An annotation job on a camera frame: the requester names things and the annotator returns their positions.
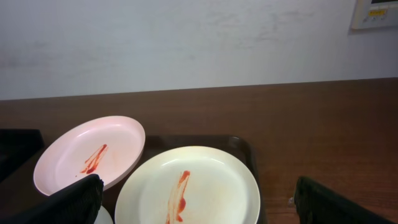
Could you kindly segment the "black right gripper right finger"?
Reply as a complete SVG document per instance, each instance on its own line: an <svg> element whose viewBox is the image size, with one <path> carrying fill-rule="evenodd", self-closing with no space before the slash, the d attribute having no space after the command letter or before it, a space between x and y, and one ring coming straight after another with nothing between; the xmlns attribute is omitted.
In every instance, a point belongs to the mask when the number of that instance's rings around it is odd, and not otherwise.
<svg viewBox="0 0 398 224"><path fill-rule="evenodd" d="M300 224L394 224L311 178L298 178L293 196Z"/></svg>

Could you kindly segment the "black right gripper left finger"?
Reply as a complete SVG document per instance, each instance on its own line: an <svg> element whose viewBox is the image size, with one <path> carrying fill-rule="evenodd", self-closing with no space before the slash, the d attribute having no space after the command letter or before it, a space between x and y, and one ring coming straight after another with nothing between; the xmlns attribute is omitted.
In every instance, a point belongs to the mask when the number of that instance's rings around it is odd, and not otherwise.
<svg viewBox="0 0 398 224"><path fill-rule="evenodd" d="M104 182L90 174L55 192L43 203L1 220L1 224L94 224L103 200Z"/></svg>

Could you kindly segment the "white plate with ketchup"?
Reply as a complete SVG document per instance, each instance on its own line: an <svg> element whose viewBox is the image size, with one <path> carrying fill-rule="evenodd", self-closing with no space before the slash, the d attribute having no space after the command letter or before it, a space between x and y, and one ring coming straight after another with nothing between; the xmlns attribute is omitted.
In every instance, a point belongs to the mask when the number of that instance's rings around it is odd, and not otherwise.
<svg viewBox="0 0 398 224"><path fill-rule="evenodd" d="M113 224L110 214L103 206L100 207L94 224Z"/></svg>

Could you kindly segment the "pink plate with ketchup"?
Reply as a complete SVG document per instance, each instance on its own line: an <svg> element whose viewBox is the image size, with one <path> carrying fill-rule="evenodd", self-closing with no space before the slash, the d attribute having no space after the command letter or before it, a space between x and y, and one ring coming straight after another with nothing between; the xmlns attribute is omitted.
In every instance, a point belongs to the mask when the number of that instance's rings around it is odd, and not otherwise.
<svg viewBox="0 0 398 224"><path fill-rule="evenodd" d="M137 165L145 141L142 124L127 116L85 122L67 131L44 151L34 169L35 188L49 196L97 174L107 190Z"/></svg>

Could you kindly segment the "cream plate with ketchup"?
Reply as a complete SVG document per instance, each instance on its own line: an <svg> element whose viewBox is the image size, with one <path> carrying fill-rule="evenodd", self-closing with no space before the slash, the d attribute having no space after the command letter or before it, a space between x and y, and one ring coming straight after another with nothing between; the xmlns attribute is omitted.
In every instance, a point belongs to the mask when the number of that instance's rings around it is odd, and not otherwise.
<svg viewBox="0 0 398 224"><path fill-rule="evenodd" d="M261 209L250 170L205 146L165 151L139 166L116 202L117 224L252 224Z"/></svg>

